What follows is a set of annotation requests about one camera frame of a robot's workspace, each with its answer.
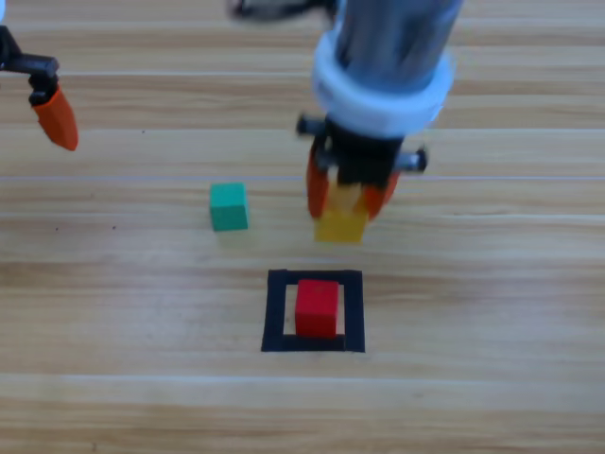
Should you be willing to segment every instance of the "cube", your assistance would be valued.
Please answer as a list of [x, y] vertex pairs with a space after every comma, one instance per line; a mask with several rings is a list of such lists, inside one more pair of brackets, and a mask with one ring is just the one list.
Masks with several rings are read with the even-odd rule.
[[295, 307], [296, 335], [333, 339], [337, 336], [338, 282], [299, 281]]
[[327, 209], [315, 221], [315, 240], [332, 243], [361, 243], [369, 222], [367, 210], [349, 213]]
[[248, 229], [246, 186], [243, 183], [213, 184], [210, 188], [210, 216], [216, 232]]

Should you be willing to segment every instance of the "robotic arm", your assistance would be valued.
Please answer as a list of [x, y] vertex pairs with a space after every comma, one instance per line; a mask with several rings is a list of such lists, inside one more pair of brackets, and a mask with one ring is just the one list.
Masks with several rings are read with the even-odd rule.
[[407, 136], [439, 115], [454, 80], [444, 49], [463, 0], [233, 0], [239, 21], [267, 23], [323, 10], [332, 23], [316, 48], [313, 91], [324, 118], [302, 115], [297, 132], [314, 139], [307, 167], [308, 209], [326, 206], [328, 171], [339, 186], [361, 185], [370, 219], [402, 172], [424, 172], [423, 148]]
[[29, 104], [40, 126], [51, 142], [73, 151], [78, 147], [78, 126], [59, 84], [59, 63], [52, 57], [23, 53], [9, 28], [1, 25], [5, 10], [6, 1], [0, 0], [0, 71], [29, 75], [33, 90]]

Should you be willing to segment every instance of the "wooden table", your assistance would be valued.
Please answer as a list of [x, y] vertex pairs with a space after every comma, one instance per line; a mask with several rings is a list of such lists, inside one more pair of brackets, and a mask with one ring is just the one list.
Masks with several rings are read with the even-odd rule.
[[[430, 167], [363, 246], [305, 208], [322, 23], [222, 3], [9, 2], [81, 142], [0, 79], [0, 452], [605, 452], [605, 3], [467, 0]], [[218, 236], [229, 179], [252, 227]], [[363, 271], [366, 354], [260, 352], [283, 268]]]

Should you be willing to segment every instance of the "black square outline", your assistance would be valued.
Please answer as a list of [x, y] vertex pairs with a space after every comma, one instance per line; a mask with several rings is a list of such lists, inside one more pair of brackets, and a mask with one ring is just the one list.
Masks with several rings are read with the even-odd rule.
[[[366, 352], [361, 271], [269, 270], [263, 352]], [[344, 287], [344, 334], [333, 340], [284, 334], [285, 290], [302, 279], [337, 281]]]

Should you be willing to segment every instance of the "green cube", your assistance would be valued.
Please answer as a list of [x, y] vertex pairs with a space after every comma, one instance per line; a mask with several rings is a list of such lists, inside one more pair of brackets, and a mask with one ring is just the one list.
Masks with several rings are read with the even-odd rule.
[[210, 216], [216, 232], [248, 229], [246, 186], [243, 183], [213, 184], [210, 187]]

